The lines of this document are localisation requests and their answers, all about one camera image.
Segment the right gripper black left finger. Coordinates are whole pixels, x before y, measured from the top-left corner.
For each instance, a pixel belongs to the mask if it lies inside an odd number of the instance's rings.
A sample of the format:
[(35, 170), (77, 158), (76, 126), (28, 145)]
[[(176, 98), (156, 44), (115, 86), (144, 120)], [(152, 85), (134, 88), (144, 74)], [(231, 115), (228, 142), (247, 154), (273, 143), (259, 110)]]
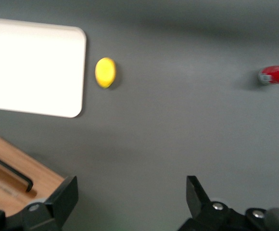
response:
[(31, 203), (22, 211), (22, 229), (61, 231), (77, 202), (77, 177), (69, 176), (44, 202)]

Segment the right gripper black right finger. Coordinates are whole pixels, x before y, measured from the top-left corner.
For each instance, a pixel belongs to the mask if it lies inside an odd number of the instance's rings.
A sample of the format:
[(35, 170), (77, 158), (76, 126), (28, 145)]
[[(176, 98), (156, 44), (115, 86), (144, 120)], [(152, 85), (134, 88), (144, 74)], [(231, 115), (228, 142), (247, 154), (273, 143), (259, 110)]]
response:
[(196, 176), (186, 180), (186, 201), (191, 218), (180, 231), (244, 231), (245, 218), (222, 202), (209, 199)]

